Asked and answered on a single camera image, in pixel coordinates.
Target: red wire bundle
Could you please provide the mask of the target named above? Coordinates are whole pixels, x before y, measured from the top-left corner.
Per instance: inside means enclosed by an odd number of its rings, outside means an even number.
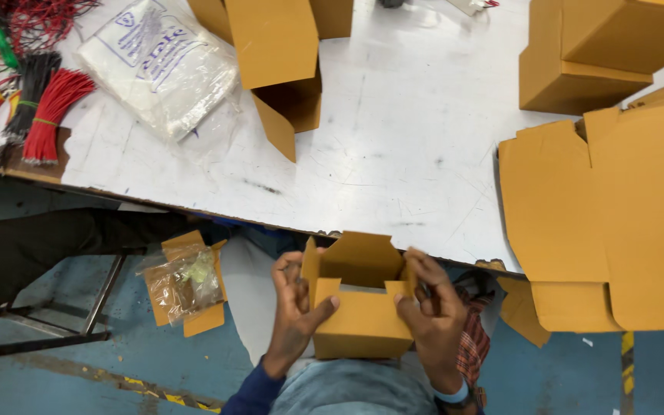
[[[73,20],[99,5],[99,0],[0,0],[0,27],[12,50],[51,49],[73,28]]]
[[[94,90],[94,81],[85,73],[74,70],[55,72],[38,104],[30,133],[24,142],[22,159],[32,164],[58,164],[56,129],[68,108]]]
[[[16,0],[10,16],[12,49],[20,55],[49,50],[73,28],[73,20],[99,5],[98,0]]]

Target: black wire bundle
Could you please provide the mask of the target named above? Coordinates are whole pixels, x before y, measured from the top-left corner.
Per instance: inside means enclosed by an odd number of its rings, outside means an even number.
[[[50,77],[60,68],[60,53],[33,52],[19,62],[18,87],[22,90],[14,116],[3,132],[7,144],[0,151],[0,168],[5,168],[14,146],[21,146],[32,127],[40,98],[50,83]]]

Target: scratched table surface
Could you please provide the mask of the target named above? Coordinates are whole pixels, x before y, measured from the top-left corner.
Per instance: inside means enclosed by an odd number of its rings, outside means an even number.
[[[59,44],[64,66],[78,67],[72,51],[129,1],[104,3]],[[568,117],[519,110],[528,0],[501,4],[470,18],[446,0],[398,9],[356,0],[352,35],[319,43],[321,123],[296,135],[295,164],[265,138],[247,91],[229,150],[210,164],[168,150],[97,91],[63,121],[72,136],[61,182],[299,231],[387,234],[401,249],[501,259],[521,272],[496,149],[522,128]],[[662,85],[664,70],[654,88]],[[214,127],[202,123],[187,139],[223,134]]]

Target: plaid cloth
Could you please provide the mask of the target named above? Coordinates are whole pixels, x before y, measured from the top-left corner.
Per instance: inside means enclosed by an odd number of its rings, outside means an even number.
[[[495,293],[490,292],[487,295],[471,297],[468,291],[461,286],[456,285],[455,290],[468,310],[466,325],[457,351],[457,370],[463,374],[468,386],[475,392],[478,405],[483,408],[486,403],[485,391],[476,386],[476,382],[480,376],[480,366],[491,348],[491,339],[485,334],[483,325],[480,323],[480,312],[493,301]]]

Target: screwdriver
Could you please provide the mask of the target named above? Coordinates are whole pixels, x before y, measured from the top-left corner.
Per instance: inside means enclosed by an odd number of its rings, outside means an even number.
[[[5,65],[13,69],[17,68],[17,58],[14,56],[14,52],[12,52],[12,48],[10,47],[9,43],[7,43],[7,36],[5,35],[5,31],[2,30],[1,27],[0,27],[0,55],[2,56],[2,60],[5,62]]]

